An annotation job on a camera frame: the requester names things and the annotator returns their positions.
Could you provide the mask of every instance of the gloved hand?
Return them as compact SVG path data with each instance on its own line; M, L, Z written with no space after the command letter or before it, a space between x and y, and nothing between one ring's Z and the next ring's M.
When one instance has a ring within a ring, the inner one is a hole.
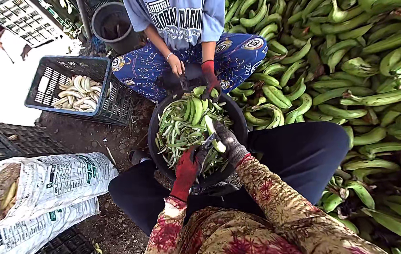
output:
M198 147L199 145L188 148L180 157L177 164L177 172L175 173L177 179L174 182L171 196L175 196L185 202L188 199L190 188L201 170L201 163L195 156Z
M213 60L207 60L202 63L202 75L207 79L208 85L207 89L203 91L202 94L202 100L209 99L211 96L211 91L213 88L215 88L219 95L221 95L221 84L218 81L218 78L216 78L216 75L214 74L214 61ZM211 100L216 103L218 102L219 96L215 98L211 98Z
M213 123L216 133L221 138L221 142L226 146L226 157L236 168L237 164L247 155L249 152L246 147L238 142L237 137L229 130L226 129L224 124L219 121Z

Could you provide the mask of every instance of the red floral shirt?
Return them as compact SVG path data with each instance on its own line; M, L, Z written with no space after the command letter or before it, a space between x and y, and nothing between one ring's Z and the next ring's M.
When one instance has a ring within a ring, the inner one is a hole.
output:
M254 157L243 159L236 171L267 220L207 207L193 213L183 227L186 203L168 197L146 253L385 253L316 208Z

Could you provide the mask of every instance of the pile of green plantains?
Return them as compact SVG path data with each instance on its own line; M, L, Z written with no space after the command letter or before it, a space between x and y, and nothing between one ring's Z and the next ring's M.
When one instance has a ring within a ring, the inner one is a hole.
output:
M401 253L401 0L226 0L225 21L268 45L230 92L249 129L343 126L350 151L317 206Z
M213 103L209 100L200 99L205 86L196 87L192 93L185 93L180 100L171 102L158 115L159 130L155 138L159 154L163 154L164 160L170 169L176 170L176 165L183 151L192 145L201 145L208 137L204 133L208 131L211 135L216 132L213 121L222 122L230 128L233 122L225 115L222 108L226 102ZM216 90L212 91L214 97L218 96ZM221 156L226 147L221 141L213 140L214 149L207 154L205 168L200 176L207 178L216 170L221 172L227 166L227 159Z

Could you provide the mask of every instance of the wrist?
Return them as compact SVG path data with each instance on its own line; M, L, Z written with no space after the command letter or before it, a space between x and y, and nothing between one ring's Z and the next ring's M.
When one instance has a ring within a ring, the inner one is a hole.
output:
M169 62L169 58L171 55L174 55L174 52L169 52L166 56L166 62Z
M213 60L204 61L202 63L201 67L202 67L202 72L204 72L204 73L210 72L210 73L214 74L214 61Z
M233 165L234 168L236 168L239 163L243 160L244 157L246 157L248 154L250 154L246 147L243 145L238 145L231 151L229 155L229 163Z
M177 182L177 180L175 180L171 196L186 202L188 200L188 195L190 194L190 188L191 185L187 185L185 182Z

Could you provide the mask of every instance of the silver bracelet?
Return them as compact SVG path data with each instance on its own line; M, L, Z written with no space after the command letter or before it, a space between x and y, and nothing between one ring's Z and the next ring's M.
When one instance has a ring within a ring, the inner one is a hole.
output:
M169 59L169 57L171 56L171 55L173 55L174 54L174 52L171 52L171 53L169 53L169 55L167 55L167 57L166 57L166 62L167 62L167 60Z

